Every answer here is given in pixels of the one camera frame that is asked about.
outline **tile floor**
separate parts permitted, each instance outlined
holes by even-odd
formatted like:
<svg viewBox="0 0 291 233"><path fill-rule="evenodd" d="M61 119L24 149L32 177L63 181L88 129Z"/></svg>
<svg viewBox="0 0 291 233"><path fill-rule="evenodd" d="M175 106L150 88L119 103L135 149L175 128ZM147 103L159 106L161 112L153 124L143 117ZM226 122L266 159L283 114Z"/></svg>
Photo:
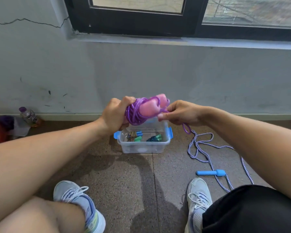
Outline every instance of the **tile floor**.
<svg viewBox="0 0 291 233"><path fill-rule="evenodd" d="M40 128L32 129L30 135L84 123L47 121ZM291 121L271 123L291 129ZM186 150L192 135L184 133L182 127L172 125L172 129L174 138L162 154L123 154L113 137L97 141L59 170L40 188L37 196L51 200L55 184L71 180L80 186L89 186L88 195L105 216L106 233L184 232L188 213L187 184L196 177L196 170L209 170L210 167L188 156ZM212 132L207 127L194 129L197 133ZM214 135L212 144L226 144L217 134ZM235 151L203 148L210 154L215 168L227 171L234 187L250 184ZM268 185L248 165L247 168L255 184ZM203 178L213 200L225 194L213 176Z"/></svg>

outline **shoe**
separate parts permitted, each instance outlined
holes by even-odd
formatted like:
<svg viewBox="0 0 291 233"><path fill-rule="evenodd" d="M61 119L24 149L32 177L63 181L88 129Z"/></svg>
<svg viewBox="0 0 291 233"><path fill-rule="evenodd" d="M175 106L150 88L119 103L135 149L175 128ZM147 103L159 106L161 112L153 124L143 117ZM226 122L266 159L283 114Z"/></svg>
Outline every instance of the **shoe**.
<svg viewBox="0 0 291 233"><path fill-rule="evenodd" d="M72 181L60 181L54 188L55 202L72 203L80 206L85 212L85 232L103 233L106 222L104 216L95 208L93 200L86 194L88 186L78 186Z"/></svg>
<svg viewBox="0 0 291 233"><path fill-rule="evenodd" d="M201 232L202 214L212 204L208 186L203 179L194 178L191 180L186 190L186 199L189 205L189 217L184 232Z"/></svg>

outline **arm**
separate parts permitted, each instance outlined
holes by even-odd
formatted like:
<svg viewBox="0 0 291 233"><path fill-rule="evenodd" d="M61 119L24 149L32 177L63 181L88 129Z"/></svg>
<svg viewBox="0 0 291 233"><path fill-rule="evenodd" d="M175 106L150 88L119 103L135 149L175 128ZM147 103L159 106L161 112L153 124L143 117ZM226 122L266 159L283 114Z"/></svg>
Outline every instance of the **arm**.
<svg viewBox="0 0 291 233"><path fill-rule="evenodd" d="M10 214L56 171L103 136L116 132L135 98L112 99L91 123L0 144L0 220Z"/></svg>
<svg viewBox="0 0 291 233"><path fill-rule="evenodd" d="M172 103L168 111L159 118L212 128L265 181L291 198L291 130L186 101Z"/></svg>

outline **person's left arm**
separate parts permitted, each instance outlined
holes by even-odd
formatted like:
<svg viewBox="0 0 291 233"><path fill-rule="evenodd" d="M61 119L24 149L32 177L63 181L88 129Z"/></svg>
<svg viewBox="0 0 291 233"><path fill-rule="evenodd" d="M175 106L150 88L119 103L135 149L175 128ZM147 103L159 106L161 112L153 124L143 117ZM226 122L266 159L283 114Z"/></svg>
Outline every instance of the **person's left arm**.
<svg viewBox="0 0 291 233"><path fill-rule="evenodd" d="M125 126L125 109L134 101L133 97L124 97L122 101L113 98L94 122L1 143L0 220L91 143Z"/></svg>

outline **gray wall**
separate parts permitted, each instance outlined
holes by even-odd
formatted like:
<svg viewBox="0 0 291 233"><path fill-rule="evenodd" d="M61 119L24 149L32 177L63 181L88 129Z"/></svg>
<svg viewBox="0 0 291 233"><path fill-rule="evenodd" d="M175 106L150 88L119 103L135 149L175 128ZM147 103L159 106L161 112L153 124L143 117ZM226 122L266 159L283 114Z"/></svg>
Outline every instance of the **gray wall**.
<svg viewBox="0 0 291 233"><path fill-rule="evenodd" d="M15 18L58 25L50 0L0 0L0 22ZM160 93L234 113L291 113L291 50L86 43L51 26L0 25L0 113L100 113L112 97Z"/></svg>

